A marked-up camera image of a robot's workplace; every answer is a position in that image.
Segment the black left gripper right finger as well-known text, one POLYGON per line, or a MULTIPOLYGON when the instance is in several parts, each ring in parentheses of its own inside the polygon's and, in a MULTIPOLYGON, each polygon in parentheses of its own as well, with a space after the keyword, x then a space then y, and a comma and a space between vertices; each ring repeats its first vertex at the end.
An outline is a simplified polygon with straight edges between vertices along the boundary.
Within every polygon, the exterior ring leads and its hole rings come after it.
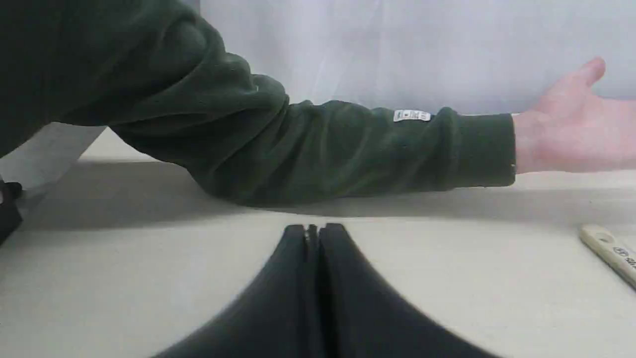
POLYGON ((343 225, 325 225, 318 240, 320 323, 332 358, 491 357, 404 299, 343 225))

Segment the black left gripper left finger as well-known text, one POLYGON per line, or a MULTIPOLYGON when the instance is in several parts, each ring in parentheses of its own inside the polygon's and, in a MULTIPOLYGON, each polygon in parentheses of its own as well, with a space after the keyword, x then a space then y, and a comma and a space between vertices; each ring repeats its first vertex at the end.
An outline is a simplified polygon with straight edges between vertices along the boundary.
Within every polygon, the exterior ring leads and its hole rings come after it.
POLYGON ((252 283, 159 358, 316 358, 317 227, 292 225, 252 283))

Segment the dark green sleeved forearm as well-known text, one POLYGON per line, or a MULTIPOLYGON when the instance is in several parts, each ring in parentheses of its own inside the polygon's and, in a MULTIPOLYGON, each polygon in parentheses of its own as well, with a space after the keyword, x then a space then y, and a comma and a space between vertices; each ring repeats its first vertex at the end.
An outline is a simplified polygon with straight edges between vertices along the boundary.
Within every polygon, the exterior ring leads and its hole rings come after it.
POLYGON ((256 207, 509 186, 509 114, 291 104, 179 0, 3 0, 1 154, 52 122, 107 125, 209 194, 256 207))

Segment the bare open human hand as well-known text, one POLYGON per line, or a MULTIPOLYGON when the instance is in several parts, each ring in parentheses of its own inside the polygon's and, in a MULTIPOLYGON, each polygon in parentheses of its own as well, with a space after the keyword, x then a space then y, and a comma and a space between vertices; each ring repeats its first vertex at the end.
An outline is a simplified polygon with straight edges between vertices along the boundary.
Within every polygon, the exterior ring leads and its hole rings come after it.
POLYGON ((513 116, 518 174, 635 168, 636 104, 593 93, 605 72, 606 62, 596 57, 513 116))

